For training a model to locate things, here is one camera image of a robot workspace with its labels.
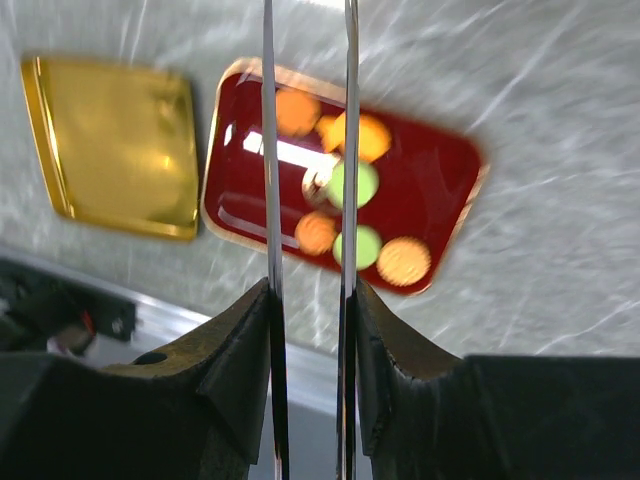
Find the black plastic part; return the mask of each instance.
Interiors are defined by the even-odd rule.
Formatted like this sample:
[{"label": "black plastic part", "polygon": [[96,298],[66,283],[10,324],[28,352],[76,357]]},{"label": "black plastic part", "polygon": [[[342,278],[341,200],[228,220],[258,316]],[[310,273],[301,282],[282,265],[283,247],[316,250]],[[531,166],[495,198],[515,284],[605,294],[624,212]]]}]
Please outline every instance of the black plastic part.
[{"label": "black plastic part", "polygon": [[9,307],[0,316],[0,351],[45,350],[47,339],[71,325],[124,342],[135,329],[133,303],[7,259],[0,260],[0,298]]},{"label": "black plastic part", "polygon": [[640,360],[458,360],[358,285],[363,448],[376,480],[640,478]]},{"label": "black plastic part", "polygon": [[246,479],[269,378],[267,292],[263,279],[137,365],[0,354],[0,478]]}]

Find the white marble countertop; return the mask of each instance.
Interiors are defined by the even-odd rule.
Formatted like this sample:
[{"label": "white marble countertop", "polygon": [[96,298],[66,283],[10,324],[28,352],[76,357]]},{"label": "white marble countertop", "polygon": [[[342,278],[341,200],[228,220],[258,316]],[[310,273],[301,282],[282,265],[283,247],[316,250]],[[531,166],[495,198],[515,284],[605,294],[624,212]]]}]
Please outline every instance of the white marble countertop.
[{"label": "white marble countertop", "polygon": [[[344,84],[340,0],[275,0],[276,60]],[[266,258],[201,229],[191,244],[51,209],[18,60],[90,54],[185,72],[200,150],[225,68],[261,50],[260,0],[0,0],[0,245],[214,315]],[[640,3],[361,0],[363,103],[475,135],[492,164],[426,293],[384,295],[454,353],[640,349]],[[291,341],[337,345],[339,277],[285,259]]]}]

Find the green dot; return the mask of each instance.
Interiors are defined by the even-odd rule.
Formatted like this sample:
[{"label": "green dot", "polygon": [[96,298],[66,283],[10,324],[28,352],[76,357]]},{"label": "green dot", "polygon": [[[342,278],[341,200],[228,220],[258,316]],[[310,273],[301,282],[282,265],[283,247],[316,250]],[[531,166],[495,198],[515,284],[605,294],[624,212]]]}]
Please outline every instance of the green dot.
[{"label": "green dot", "polygon": [[[365,205],[378,191],[378,173],[368,163],[358,162],[358,208]],[[327,184],[327,198],[339,209],[342,209],[344,189],[344,162],[338,163],[331,174],[331,180]]]},{"label": "green dot", "polygon": [[[382,240],[371,227],[358,225],[356,230],[356,269],[364,270],[373,265],[382,248]],[[342,234],[338,235],[333,243],[333,256],[336,262],[342,264]]]}]

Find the metal blade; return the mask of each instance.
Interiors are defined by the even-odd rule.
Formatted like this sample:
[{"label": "metal blade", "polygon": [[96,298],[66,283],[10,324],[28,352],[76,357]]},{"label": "metal blade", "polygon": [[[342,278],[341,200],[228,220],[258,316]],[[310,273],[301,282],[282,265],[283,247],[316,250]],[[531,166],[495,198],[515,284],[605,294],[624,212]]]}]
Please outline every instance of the metal blade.
[{"label": "metal blade", "polygon": [[270,291],[271,400],[275,449],[275,478],[289,479],[289,425],[287,406],[287,360],[282,303],[282,232],[280,226],[280,180],[276,133],[276,81],[273,53],[273,5],[264,2],[262,39],[262,138],[267,199],[267,250]]},{"label": "metal blade", "polygon": [[345,0],[349,51],[347,56],[347,110],[345,178],[342,211],[342,281],[338,344],[338,480],[355,479],[356,424],[356,225],[358,192],[358,0]]}]

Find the glossy red surface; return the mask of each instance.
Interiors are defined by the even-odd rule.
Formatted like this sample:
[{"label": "glossy red surface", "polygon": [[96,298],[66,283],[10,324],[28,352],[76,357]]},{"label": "glossy red surface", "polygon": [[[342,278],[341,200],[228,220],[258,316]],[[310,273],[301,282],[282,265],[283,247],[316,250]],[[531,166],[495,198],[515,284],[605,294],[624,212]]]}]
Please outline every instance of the glossy red surface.
[{"label": "glossy red surface", "polygon": [[[203,213],[222,230],[266,243],[263,158],[243,147],[247,135],[261,133],[261,85],[259,77],[245,74],[231,75],[221,85]],[[344,110],[343,105],[333,100],[318,99],[323,115],[337,116]],[[429,247],[432,266],[418,283],[407,287],[388,284],[379,276],[375,265],[359,273],[371,285],[398,294],[415,294],[431,284],[476,184],[482,159],[469,139],[452,132],[365,107],[361,111],[386,125],[392,135],[392,146],[373,163],[380,177],[380,188],[373,199],[358,210],[358,223],[374,228],[383,243],[399,236],[421,239]],[[280,136],[279,140],[323,153],[316,132],[304,138]],[[283,248],[309,263],[339,272],[331,252],[314,257],[298,250],[295,227],[300,218],[314,208],[302,195],[306,168],[284,162],[282,158],[280,156]],[[340,231],[342,220],[339,216],[335,218],[336,230]]]}]

